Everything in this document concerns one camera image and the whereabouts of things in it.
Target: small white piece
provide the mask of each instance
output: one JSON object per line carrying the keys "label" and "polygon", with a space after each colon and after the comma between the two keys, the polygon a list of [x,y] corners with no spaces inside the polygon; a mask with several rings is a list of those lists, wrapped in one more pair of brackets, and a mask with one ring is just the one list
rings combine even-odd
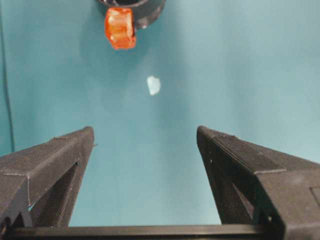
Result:
{"label": "small white piece", "polygon": [[159,78],[151,75],[147,78],[146,83],[148,85],[149,93],[151,96],[154,96],[160,92],[161,82]]}

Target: orange object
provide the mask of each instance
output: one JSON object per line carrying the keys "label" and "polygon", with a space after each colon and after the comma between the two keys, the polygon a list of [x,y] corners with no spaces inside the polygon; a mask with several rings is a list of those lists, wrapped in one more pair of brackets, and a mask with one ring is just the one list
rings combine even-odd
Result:
{"label": "orange object", "polygon": [[109,8],[104,31],[114,49],[132,49],[136,46],[134,14],[130,8]]}

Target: white object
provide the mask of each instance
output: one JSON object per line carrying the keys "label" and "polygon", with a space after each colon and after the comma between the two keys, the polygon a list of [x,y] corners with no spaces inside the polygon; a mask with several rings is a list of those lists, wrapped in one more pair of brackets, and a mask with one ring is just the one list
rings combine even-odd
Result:
{"label": "white object", "polygon": [[160,92],[161,82],[159,78],[151,75],[147,78],[146,83],[148,85],[149,93],[151,96],[154,96]]}

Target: orange bottle cap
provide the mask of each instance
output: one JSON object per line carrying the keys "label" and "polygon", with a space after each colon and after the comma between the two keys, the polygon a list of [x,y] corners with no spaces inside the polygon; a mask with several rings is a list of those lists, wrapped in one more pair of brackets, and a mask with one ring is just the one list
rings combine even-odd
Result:
{"label": "orange bottle cap", "polygon": [[136,46],[134,14],[130,8],[111,7],[106,12],[104,31],[114,49]]}

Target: teal background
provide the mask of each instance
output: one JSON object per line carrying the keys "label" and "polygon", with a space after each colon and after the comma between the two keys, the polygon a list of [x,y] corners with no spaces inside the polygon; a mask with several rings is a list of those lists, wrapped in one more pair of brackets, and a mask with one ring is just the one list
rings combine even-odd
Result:
{"label": "teal background", "polygon": [[219,223],[199,125],[320,162],[318,0],[168,0],[129,51],[94,0],[0,3],[0,154],[95,130],[73,226]]}

